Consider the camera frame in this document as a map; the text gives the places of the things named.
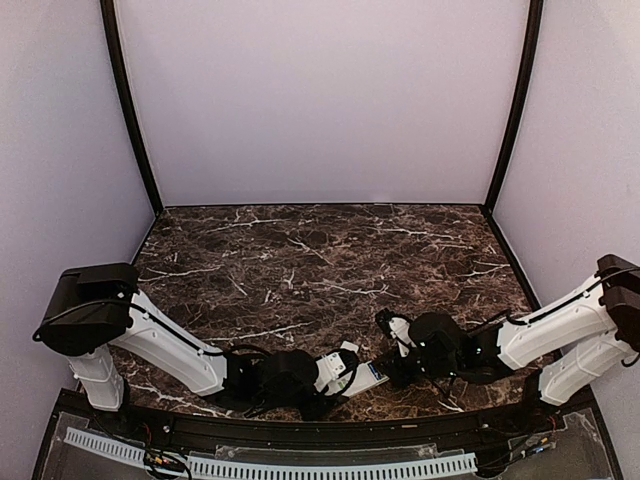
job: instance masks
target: black joint housing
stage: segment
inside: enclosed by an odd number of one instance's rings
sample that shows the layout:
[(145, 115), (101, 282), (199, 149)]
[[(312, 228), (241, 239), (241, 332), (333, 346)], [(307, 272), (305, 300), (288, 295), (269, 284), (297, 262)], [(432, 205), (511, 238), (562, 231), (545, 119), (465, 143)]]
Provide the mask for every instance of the black joint housing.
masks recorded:
[[(128, 263), (66, 270), (33, 339), (62, 355), (78, 357), (118, 338), (132, 325), (127, 302), (137, 291), (137, 284), (138, 271)], [(100, 300), (123, 304), (92, 304), (52, 320), (74, 307)]]
[(601, 279), (613, 275), (602, 285), (604, 295), (601, 303), (618, 327), (616, 339), (627, 342), (640, 352), (640, 268), (610, 254), (598, 260), (597, 275)]
[(382, 333), (384, 333), (384, 336), (387, 337), (388, 339), (392, 338), (391, 326), (389, 325), (389, 322), (393, 317), (397, 317), (397, 316), (398, 315), (393, 313), (388, 308), (384, 308), (380, 310), (378, 313), (376, 313), (376, 317), (375, 317), (376, 325), (378, 325), (380, 330), (382, 330)]

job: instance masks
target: black frame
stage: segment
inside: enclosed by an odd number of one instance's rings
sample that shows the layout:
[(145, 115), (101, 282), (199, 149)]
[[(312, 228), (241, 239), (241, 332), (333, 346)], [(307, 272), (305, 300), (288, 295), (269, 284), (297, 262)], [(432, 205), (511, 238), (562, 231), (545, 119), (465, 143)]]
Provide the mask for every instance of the black frame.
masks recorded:
[[(100, 0), (105, 37), (109, 49), (109, 57), (113, 75), (120, 98), (123, 116), (129, 132), (129, 138), (136, 157), (140, 174), (153, 210), (157, 216), (164, 210), (159, 190), (155, 182), (149, 162), (140, 125), (138, 123), (131, 89), (129, 86), (114, 0)], [(496, 162), (491, 185), (484, 204), (475, 205), (480, 208), (487, 224), (496, 237), (502, 251), (518, 280), (532, 310), (540, 308), (540, 303), (516, 256), (506, 241), (502, 230), (493, 217), (500, 190), (505, 180), (509, 161), (515, 145), (522, 113), (526, 102), (527, 91), (531, 80), (536, 46), (542, 20), (543, 0), (530, 0), (527, 27), (524, 38), (518, 77), (514, 90), (509, 117)], [(134, 262), (142, 249), (146, 238), (136, 253)], [(376, 448), (388, 446), (417, 445), (438, 443), (439, 449), (465, 448), (482, 451), (496, 447), (496, 441), (483, 440), (479, 426), (487, 419), (508, 415), (515, 406), (507, 405), (477, 412), (405, 419), (398, 421), (367, 423), (296, 423), (260, 422), (194, 417), (192, 415), (175, 414), (144, 407), (131, 407), (143, 416), (154, 431), (153, 438), (160, 446), (173, 448), (193, 448), (201, 451), (215, 450), (218, 443), (235, 446), (304, 449), (350, 449)], [(598, 428), (604, 440), (605, 448), (611, 461), (614, 477), (621, 480), (622, 473), (613, 449), (611, 438), (590, 387), (582, 389), (560, 410), (563, 413), (591, 408)], [(86, 398), (76, 392), (62, 390), (45, 432), (42, 447), (38, 455), (33, 479), (42, 473), (48, 453), (48, 445), (54, 433), (54, 427), (60, 412), (69, 412), (91, 417), (91, 408)], [(163, 427), (171, 426), (171, 432), (165, 433)]]
[(507, 169), (509, 168), (509, 160), (513, 153), (513, 147), (518, 136), (520, 128), (520, 120), (524, 111), (524, 104), (527, 100), (527, 91), (529, 90), (529, 82), (531, 80), (531, 72), (533, 71), (533, 60), (536, 56), (536, 46), (538, 45), (538, 35), (540, 33), (540, 23), (542, 21), (542, 5), (543, 0), (531, 0), (529, 3), (529, 16), (527, 18), (527, 30), (524, 35), (524, 45), (522, 47), (522, 57), (520, 59), (520, 69), (518, 70), (518, 79), (516, 80), (516, 88), (513, 93), (513, 101), (511, 103), (511, 111), (507, 120), (507, 127), (502, 139), (498, 161), (493, 172), (491, 185), (487, 198), (484, 201), (484, 208), (493, 214), (493, 210), (498, 202), (500, 190), (504, 183)]
[[(130, 408), (136, 418), (150, 427), (154, 447), (210, 453), (221, 445), (286, 450), (359, 450), (430, 443), (436, 443), (441, 452), (455, 449), (476, 453), (501, 452), (508, 450), (508, 438), (490, 433), (482, 425), (494, 424), (494, 419), (519, 411), (517, 405), (506, 405), (476, 412), (383, 422), (286, 423), (199, 417), (146, 407)], [(583, 388), (568, 403), (559, 407), (559, 428), (563, 427), (562, 415), (586, 408), (593, 411), (614, 478), (622, 480), (611, 439), (589, 387)], [(33, 480), (41, 478), (55, 426), (62, 412), (85, 417), (90, 420), (90, 426), (101, 430), (100, 425), (95, 423), (94, 411), (86, 397), (62, 389), (42, 440)], [(537, 431), (544, 430), (548, 430), (548, 427), (541, 427)]]
[(104, 33), (107, 39), (107, 48), (109, 49), (109, 58), (111, 59), (111, 68), (113, 70), (113, 78), (116, 82), (118, 97), (120, 97), (120, 107), (124, 116), (127, 131), (129, 132), (129, 140), (136, 157), (138, 169), (144, 182), (144, 188), (147, 191), (147, 197), (151, 203), (156, 216), (160, 215), (164, 210), (162, 199), (158, 185), (153, 177), (153, 170), (147, 150), (142, 139), (140, 124), (136, 115), (136, 109), (131, 96), (131, 88), (127, 78), (127, 70), (125, 68), (124, 56), (122, 55), (122, 45), (120, 44), (120, 34), (118, 33), (118, 21), (116, 18), (116, 10), (113, 0), (100, 0), (102, 9), (102, 22), (104, 24)]

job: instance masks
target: black plastic cover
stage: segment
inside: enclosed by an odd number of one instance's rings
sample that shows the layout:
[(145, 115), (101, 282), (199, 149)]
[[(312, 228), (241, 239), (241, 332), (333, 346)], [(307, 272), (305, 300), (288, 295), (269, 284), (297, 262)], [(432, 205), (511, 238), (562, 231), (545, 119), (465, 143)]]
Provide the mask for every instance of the black plastic cover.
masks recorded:
[(428, 377), (457, 375), (457, 355), (466, 335), (450, 315), (424, 313), (411, 323), (408, 333)]
[(315, 359), (303, 350), (276, 352), (261, 365), (262, 388), (270, 397), (290, 399), (313, 388), (319, 370)]
[(598, 260), (597, 275), (600, 278), (612, 275), (602, 285), (604, 295), (601, 302), (618, 327), (616, 338), (640, 352), (640, 268), (609, 254)]
[(52, 319), (87, 302), (128, 302), (137, 290), (137, 280), (138, 271), (127, 263), (66, 270), (33, 339), (58, 353), (77, 357), (118, 338), (133, 323), (126, 304), (92, 304)]

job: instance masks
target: black cable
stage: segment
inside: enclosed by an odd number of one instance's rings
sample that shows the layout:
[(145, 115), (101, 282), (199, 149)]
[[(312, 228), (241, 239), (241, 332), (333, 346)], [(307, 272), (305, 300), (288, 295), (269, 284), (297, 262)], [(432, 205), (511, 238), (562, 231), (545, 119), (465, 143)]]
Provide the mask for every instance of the black cable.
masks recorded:
[(530, 447), (525, 448), (524, 450), (521, 450), (515, 458), (513, 458), (512, 460), (510, 460), (509, 462), (507, 462), (505, 464), (494, 465), (494, 466), (491, 466), (491, 467), (488, 467), (488, 468), (487, 467), (483, 467), (483, 468), (485, 470), (489, 470), (489, 471), (491, 471), (491, 470), (504, 471), (507, 467), (510, 467), (514, 463), (518, 463), (521, 460), (524, 460), (525, 458), (529, 458), (529, 457), (531, 457), (533, 455), (537, 455), (538, 453), (542, 453), (542, 452), (546, 451), (549, 448), (549, 447), (545, 448), (542, 445), (543, 444), (540, 441), (538, 441), (535, 445), (532, 445)]
[(517, 444), (515, 444), (513, 446), (513, 448), (510, 448), (509, 451), (507, 453), (505, 453), (504, 455), (501, 455), (500, 457), (496, 458), (495, 460), (492, 460), (490, 462), (487, 462), (483, 465), (478, 465), (478, 469), (480, 468), (487, 468), (490, 465), (494, 465), (498, 462), (500, 462), (501, 460), (504, 460), (505, 458), (511, 456), (512, 454), (514, 454), (518, 449), (522, 448), (529, 440), (531, 440), (533, 438), (533, 436), (536, 435), (536, 433), (531, 433), (528, 436), (526, 436), (524, 439), (522, 439), (521, 441), (519, 441)]
[(565, 308), (566, 306), (570, 305), (571, 303), (575, 302), (576, 300), (581, 298), (585, 293), (591, 292), (592, 290), (594, 290), (598, 286), (602, 285), (604, 282), (612, 279), (613, 277), (617, 277), (618, 275), (622, 275), (623, 273), (635, 272), (635, 271), (638, 271), (638, 270), (640, 270), (640, 267), (629, 267), (629, 268), (623, 268), (622, 270), (618, 270), (617, 272), (610, 273), (609, 275), (606, 275), (606, 276), (600, 278), (599, 280), (594, 282), (592, 285), (588, 286), (582, 292), (574, 295), (573, 297), (571, 297), (570, 299), (562, 302), (561, 304), (556, 305), (555, 307), (553, 307), (553, 308), (551, 308), (549, 310), (546, 310), (546, 311), (540, 313), (539, 315), (534, 316), (533, 318), (530, 318), (526, 322), (524, 322), (522, 320), (510, 319), (508, 317), (507, 317), (507, 321), (509, 323), (511, 323), (513, 325), (517, 325), (519, 327), (527, 326), (527, 325), (531, 325), (532, 323), (539, 322), (540, 320), (543, 320), (544, 318), (548, 317), (552, 313), (555, 313), (558, 310), (561, 310), (561, 309)]
[(342, 395), (344, 392), (346, 392), (347, 390), (349, 390), (349, 388), (351, 388), (351, 385), (353, 385), (353, 382), (356, 381), (356, 370), (358, 369), (358, 365), (356, 364), (356, 367), (353, 368), (351, 371), (353, 372), (351, 374), (351, 377), (349, 378), (349, 380), (347, 380), (347, 383), (345, 384), (344, 387), (342, 387), (338, 392), (336, 393), (332, 393), (331, 395), (325, 395), (327, 398), (338, 398), (340, 395)]
[(496, 313), (491, 318), (489, 318), (489, 319), (485, 320), (484, 322), (482, 322), (480, 325), (476, 325), (475, 327), (473, 327), (473, 328), (471, 328), (469, 330), (466, 330), (465, 333), (471, 334), (471, 333), (477, 332), (481, 328), (486, 327), (490, 323), (492, 323), (492, 322), (494, 322), (494, 321), (496, 321), (496, 320), (498, 320), (499, 318), (502, 318), (502, 317), (507, 317), (507, 321), (508, 321), (508, 319), (511, 318), (510, 315), (511, 315), (511, 309), (510, 308), (505, 308), (501, 312)]
[[(175, 331), (173, 328), (171, 328), (169, 325), (167, 325), (165, 322), (163, 322), (162, 320), (160, 320), (158, 317), (156, 317), (154, 314), (152, 314), (151, 312), (149, 312), (146, 308), (130, 302), (128, 300), (120, 300), (120, 299), (115, 299), (115, 298), (106, 298), (106, 299), (101, 299), (101, 300), (91, 300), (89, 302), (85, 302), (85, 303), (81, 303), (80, 305), (76, 305), (74, 307), (71, 307), (67, 310), (65, 310), (64, 312), (61, 312), (51, 318), (47, 318), (45, 319), (42, 324), (40, 325), (40, 327), (34, 332), (34, 334), (32, 335), (32, 339), (35, 342), (39, 342), (41, 341), (40, 338), (40, 329), (42, 327), (45, 327), (47, 325), (50, 325), (51, 323), (60, 320), (61, 318), (66, 317), (67, 315), (71, 315), (74, 312), (77, 312), (78, 310), (81, 310), (83, 308), (86, 307), (90, 307), (93, 305), (99, 305), (100, 307), (103, 307), (104, 305), (121, 305), (124, 307), (128, 307), (128, 308), (133, 308), (135, 310), (138, 310), (139, 312), (149, 315), (149, 318), (151, 318), (151, 320), (153, 320), (154, 323), (157, 323), (158, 325), (160, 325), (162, 328), (164, 328), (167, 332), (169, 332), (171, 335), (173, 335), (174, 337), (178, 338), (179, 340), (181, 340), (182, 342), (186, 343), (187, 345), (189, 345), (191, 348), (193, 348), (196, 351), (200, 351), (201, 348), (196, 345), (195, 343), (193, 343), (191, 340), (189, 340), (188, 338), (186, 338), (184, 335), (180, 334), (179, 332)], [(207, 350), (204, 350), (202, 352), (203, 355), (206, 355), (208, 357), (221, 357), (223, 355), (226, 355), (228, 353), (232, 353), (235, 352), (237, 350), (253, 350), (255, 352), (260, 352), (265, 356), (270, 356), (271, 353), (268, 352), (267, 350), (260, 348), (260, 347), (256, 347), (254, 345), (235, 345), (229, 349), (223, 350), (220, 349), (219, 352), (209, 352)]]
[(57, 315), (54, 315), (53, 317), (47, 318), (45, 319), (41, 324), (40, 327), (38, 327), (38, 329), (34, 332), (34, 334), (31, 336), (31, 338), (33, 339), (34, 342), (39, 342), (40, 339), (40, 329), (42, 327), (46, 327), (47, 325), (56, 322), (58, 320), (60, 320), (61, 318), (66, 317), (67, 315), (71, 315), (74, 312), (77, 312), (78, 310), (81, 310), (83, 308), (86, 307), (91, 307), (93, 305), (100, 305), (101, 307), (104, 305), (122, 305), (123, 307), (130, 307), (131, 305), (133, 305), (131, 302), (127, 301), (127, 300), (119, 300), (119, 299), (115, 299), (115, 298), (106, 298), (106, 299), (102, 299), (102, 300), (91, 300), (90, 302), (85, 302), (85, 303), (81, 303), (80, 305), (76, 305), (75, 307), (71, 307), (67, 310), (65, 310), (64, 312), (60, 312)]
[(528, 427), (524, 428), (522, 430), (518, 430), (516, 432), (507, 432), (505, 430), (500, 430), (498, 428), (489, 427), (489, 426), (482, 427), (482, 431), (485, 431), (485, 430), (491, 430), (492, 432), (496, 432), (496, 433), (498, 433), (498, 434), (500, 434), (500, 435), (502, 435), (504, 437), (515, 438), (515, 437), (519, 437), (521, 435), (526, 435)]
[(411, 347), (410, 345), (408, 345), (405, 341), (403, 341), (400, 337), (397, 337), (397, 336), (396, 336), (396, 337), (395, 337), (395, 340), (396, 340), (400, 345), (402, 345), (403, 347), (407, 348), (408, 350), (411, 350), (411, 348), (412, 348), (412, 347)]
[(429, 383), (431, 383), (431, 385), (433, 385), (442, 395), (442, 398), (444, 401), (449, 400), (449, 397), (451, 397), (451, 387), (453, 387), (453, 382), (456, 381), (457, 377), (451, 377), (451, 380), (449, 380), (449, 387), (447, 388), (447, 391), (444, 390), (444, 388), (442, 388), (440, 386), (440, 384), (438, 384), (438, 382), (436, 382), (435, 380), (432, 380), (431, 378), (427, 378), (427, 380), (429, 380)]
[[(165, 452), (164, 450), (159, 450), (159, 449), (155, 449), (152, 448), (151, 445), (149, 443), (143, 443), (143, 446), (140, 446), (138, 443), (136, 443), (135, 441), (130, 441), (126, 438), (121, 438), (117, 435), (115, 435), (114, 433), (112, 433), (111, 431), (109, 431), (109, 429), (107, 429), (102, 422), (100, 422), (100, 420), (98, 419), (98, 415), (94, 414), (93, 415), (93, 420), (96, 422), (96, 425), (98, 425), (98, 427), (100, 428), (100, 430), (109, 438), (111, 438), (112, 440), (115, 440), (116, 442), (120, 442), (123, 443), (125, 445), (129, 445), (130, 447), (133, 448), (142, 448), (144, 450), (145, 456), (143, 457), (143, 465), (145, 467), (148, 467), (149, 470), (151, 470), (153, 472), (153, 475), (155, 478), (161, 479), (161, 480), (171, 480), (174, 478), (178, 478), (182, 475), (182, 472), (180, 472), (178, 475), (169, 475), (166, 473), (162, 473), (157, 471), (157, 467), (156, 465), (154, 465), (153, 463), (148, 463), (146, 461), (146, 456), (147, 455), (155, 455), (157, 457), (165, 457), (168, 454), (172, 454), (172, 455), (180, 455), (181, 457), (185, 458), (183, 454), (179, 453), (179, 452)], [(177, 459), (176, 457), (169, 457), (172, 461), (174, 461), (175, 463), (180, 464), (183, 468), (184, 471), (187, 473), (187, 478), (189, 480), (193, 480), (193, 476), (191, 474), (191, 469), (189, 468), (189, 466), (187, 465), (186, 462)]]
[(636, 363), (638, 363), (638, 360), (640, 360), (640, 353), (638, 355), (636, 355), (636, 358), (631, 360), (629, 363), (625, 362), (624, 360), (620, 360), (620, 363), (622, 363), (622, 366), (625, 367), (625, 368), (631, 368)]

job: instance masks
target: black metal pole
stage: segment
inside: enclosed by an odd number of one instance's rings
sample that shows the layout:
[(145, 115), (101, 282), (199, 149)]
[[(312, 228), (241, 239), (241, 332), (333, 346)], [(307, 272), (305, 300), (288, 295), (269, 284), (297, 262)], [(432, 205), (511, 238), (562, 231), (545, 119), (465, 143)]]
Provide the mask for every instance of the black metal pole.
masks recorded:
[(538, 44), (538, 34), (540, 33), (540, 22), (542, 20), (542, 4), (543, 0), (531, 0), (529, 4), (529, 17), (527, 19), (527, 30), (524, 36), (524, 46), (522, 48), (522, 57), (520, 59), (520, 69), (518, 71), (518, 79), (516, 88), (513, 93), (513, 101), (511, 102), (511, 111), (509, 112), (509, 120), (507, 120), (507, 128), (502, 139), (502, 146), (498, 155), (496, 168), (491, 179), (489, 193), (484, 202), (484, 207), (493, 213), (498, 196), (507, 175), (509, 160), (513, 153), (513, 146), (516, 143), (518, 128), (524, 110), (524, 104), (527, 99), (527, 91), (529, 89), (529, 81), (531, 80), (531, 71), (533, 70), (533, 60), (536, 55), (536, 46)]
[(162, 213), (164, 206), (160, 198), (158, 186), (153, 177), (149, 157), (144, 147), (138, 117), (133, 105), (133, 97), (129, 88), (129, 80), (127, 79), (127, 71), (124, 65), (124, 57), (122, 55), (122, 45), (120, 44), (120, 36), (118, 34), (118, 22), (116, 20), (116, 11), (113, 0), (100, 0), (102, 8), (102, 21), (104, 23), (104, 34), (107, 39), (107, 47), (109, 49), (109, 57), (111, 59), (111, 68), (113, 69), (113, 77), (116, 81), (118, 96), (120, 97), (120, 106), (124, 121), (129, 132), (129, 140), (131, 147), (138, 163), (138, 169), (147, 191), (147, 196), (153, 207), (156, 216)]

